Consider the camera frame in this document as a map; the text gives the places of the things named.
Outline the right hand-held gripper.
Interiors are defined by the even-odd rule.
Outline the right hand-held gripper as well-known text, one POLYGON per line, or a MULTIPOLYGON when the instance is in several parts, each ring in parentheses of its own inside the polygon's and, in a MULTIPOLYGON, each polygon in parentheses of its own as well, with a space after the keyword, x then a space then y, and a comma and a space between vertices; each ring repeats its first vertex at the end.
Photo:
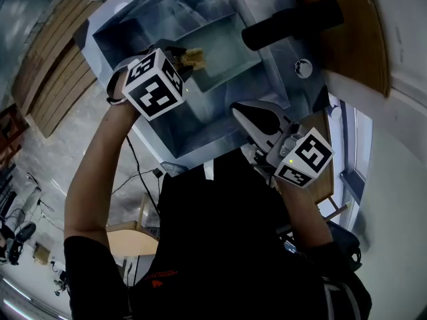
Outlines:
POLYGON ((234 102, 230 109, 260 149, 271 149, 266 162, 275 169, 274 177, 305 189, 320 176, 334 156, 331 145, 316 128, 308 130, 299 123, 291 124, 274 103, 234 102))

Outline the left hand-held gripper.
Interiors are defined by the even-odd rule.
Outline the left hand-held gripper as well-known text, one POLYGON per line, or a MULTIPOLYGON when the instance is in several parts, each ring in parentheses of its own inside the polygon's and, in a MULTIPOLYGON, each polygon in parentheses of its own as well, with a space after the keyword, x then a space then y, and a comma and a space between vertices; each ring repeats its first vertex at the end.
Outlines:
POLYGON ((191 77, 193 66, 178 65, 175 69, 169 59, 186 51, 166 46, 123 60, 107 84, 108 103, 119 105, 128 101, 147 121, 181 105, 184 82, 191 77))

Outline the yellow fibrous loofah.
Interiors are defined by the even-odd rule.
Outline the yellow fibrous loofah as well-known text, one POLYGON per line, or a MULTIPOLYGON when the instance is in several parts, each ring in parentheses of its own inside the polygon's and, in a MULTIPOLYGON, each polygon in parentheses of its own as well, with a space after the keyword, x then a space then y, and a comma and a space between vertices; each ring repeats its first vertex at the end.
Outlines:
POLYGON ((187 49, 179 56, 179 60, 184 67, 192 66, 195 71, 206 68, 202 48, 187 49))

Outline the person's right forearm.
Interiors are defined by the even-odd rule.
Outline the person's right forearm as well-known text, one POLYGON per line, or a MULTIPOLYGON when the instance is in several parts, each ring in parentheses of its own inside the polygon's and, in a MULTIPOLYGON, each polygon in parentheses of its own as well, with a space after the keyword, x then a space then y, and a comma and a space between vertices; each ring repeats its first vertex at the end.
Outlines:
POLYGON ((277 189, 288 211, 296 243, 302 249, 327 245, 333 242, 324 218, 306 189, 275 179, 277 189))

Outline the person's left forearm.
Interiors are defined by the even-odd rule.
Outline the person's left forearm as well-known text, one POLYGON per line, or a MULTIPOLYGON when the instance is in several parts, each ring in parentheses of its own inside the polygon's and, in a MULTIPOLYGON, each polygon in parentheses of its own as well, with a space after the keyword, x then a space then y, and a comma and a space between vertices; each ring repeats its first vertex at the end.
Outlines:
POLYGON ((138 117, 125 102, 112 105, 101 120, 67 192, 65 239, 80 236, 109 245, 106 227, 117 163, 138 117))

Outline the stainless steel sink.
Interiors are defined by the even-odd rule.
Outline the stainless steel sink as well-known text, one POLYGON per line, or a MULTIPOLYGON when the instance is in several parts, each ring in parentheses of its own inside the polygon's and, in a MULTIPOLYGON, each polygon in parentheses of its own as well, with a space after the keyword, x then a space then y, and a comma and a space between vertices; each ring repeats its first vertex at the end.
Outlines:
MULTIPOLYGON (((296 0, 107 0, 73 38, 99 83, 116 66, 160 39, 183 35, 232 13, 246 27, 296 6, 296 0)), ((279 105, 292 120, 323 110, 329 97, 316 60, 292 37, 257 51, 262 62, 202 93, 190 78, 184 102, 153 121, 138 119, 134 131, 160 163, 191 169, 246 143, 230 105, 263 100, 279 105), (313 73, 300 79, 294 65, 308 59, 313 73)))

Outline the round chrome sink knob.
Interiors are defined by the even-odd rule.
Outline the round chrome sink knob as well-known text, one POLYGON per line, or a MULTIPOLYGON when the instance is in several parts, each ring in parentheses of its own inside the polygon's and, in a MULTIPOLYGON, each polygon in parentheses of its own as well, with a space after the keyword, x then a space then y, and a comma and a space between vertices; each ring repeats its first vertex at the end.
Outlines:
POLYGON ((300 79, 307 79, 313 73, 312 63, 308 59, 299 59, 294 65, 294 71, 300 79))

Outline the wooden backsplash board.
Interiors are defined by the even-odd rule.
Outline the wooden backsplash board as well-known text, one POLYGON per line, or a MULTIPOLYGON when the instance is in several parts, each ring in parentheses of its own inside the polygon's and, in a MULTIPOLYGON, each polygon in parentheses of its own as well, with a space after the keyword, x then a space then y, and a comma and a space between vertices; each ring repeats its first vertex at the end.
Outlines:
MULTIPOLYGON (((320 0, 297 0, 312 3, 320 0)), ((385 34, 375 0, 336 0, 344 23, 311 40, 323 69, 353 79, 387 98, 391 77, 385 34)))

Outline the slatted wooden pallet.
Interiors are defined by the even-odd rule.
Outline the slatted wooden pallet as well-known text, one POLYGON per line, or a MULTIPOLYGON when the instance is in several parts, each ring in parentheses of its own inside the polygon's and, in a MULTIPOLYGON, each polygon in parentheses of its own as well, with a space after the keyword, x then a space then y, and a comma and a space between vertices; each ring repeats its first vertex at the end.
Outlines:
POLYGON ((60 0, 39 24, 17 72, 13 100, 45 138, 96 80, 73 36, 101 5, 100 1, 60 0))

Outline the person's black shirt torso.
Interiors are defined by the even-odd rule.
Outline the person's black shirt torso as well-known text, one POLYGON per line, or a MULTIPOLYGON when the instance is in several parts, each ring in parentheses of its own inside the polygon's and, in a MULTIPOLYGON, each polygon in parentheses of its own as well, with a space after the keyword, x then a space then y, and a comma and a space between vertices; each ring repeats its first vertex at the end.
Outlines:
POLYGON ((73 320, 368 320, 369 292, 336 243, 288 251, 284 204, 240 150, 166 177, 157 252, 132 287, 110 250, 65 240, 73 320))

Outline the black backpack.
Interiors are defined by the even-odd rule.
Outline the black backpack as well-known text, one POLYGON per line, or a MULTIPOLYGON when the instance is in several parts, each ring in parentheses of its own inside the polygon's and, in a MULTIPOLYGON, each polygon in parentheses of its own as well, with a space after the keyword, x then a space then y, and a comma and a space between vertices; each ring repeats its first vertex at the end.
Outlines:
POLYGON ((328 221, 328 227, 331 231, 333 240, 338 244, 338 247, 344 254, 351 270, 353 272, 361 268, 361 250, 358 238, 345 228, 338 224, 328 221))

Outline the round wooden table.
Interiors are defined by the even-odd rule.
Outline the round wooden table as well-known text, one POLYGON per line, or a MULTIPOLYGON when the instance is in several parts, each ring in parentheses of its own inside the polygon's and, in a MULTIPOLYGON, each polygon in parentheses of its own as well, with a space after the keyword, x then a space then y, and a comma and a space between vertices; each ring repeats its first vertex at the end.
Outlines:
POLYGON ((145 206, 150 202, 143 194, 136 221, 109 225, 106 227, 111 254, 118 257, 155 255, 159 240, 143 227, 145 206))

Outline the brown wooden crate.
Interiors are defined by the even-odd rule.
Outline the brown wooden crate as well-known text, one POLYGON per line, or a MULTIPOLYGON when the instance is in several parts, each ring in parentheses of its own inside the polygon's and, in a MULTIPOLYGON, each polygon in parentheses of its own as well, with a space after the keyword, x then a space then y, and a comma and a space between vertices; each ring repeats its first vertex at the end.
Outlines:
POLYGON ((15 103, 0 112, 0 170, 21 150, 21 138, 28 128, 15 103))

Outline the standing floor fan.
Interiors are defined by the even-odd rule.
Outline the standing floor fan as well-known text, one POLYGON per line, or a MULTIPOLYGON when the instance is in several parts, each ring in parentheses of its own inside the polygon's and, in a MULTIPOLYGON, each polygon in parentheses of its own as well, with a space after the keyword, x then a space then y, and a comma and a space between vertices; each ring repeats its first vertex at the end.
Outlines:
POLYGON ((5 217, 0 216, 0 266, 18 265, 24 244, 36 231, 36 224, 26 221, 26 212, 14 208, 5 217))

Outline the grey window frame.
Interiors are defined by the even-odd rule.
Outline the grey window frame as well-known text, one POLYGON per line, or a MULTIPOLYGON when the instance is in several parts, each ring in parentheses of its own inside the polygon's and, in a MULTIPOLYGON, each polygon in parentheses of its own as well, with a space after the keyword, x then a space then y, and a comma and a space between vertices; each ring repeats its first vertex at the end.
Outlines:
POLYGON ((370 163, 373 122, 363 112, 340 100, 344 141, 344 200, 360 205, 370 163))

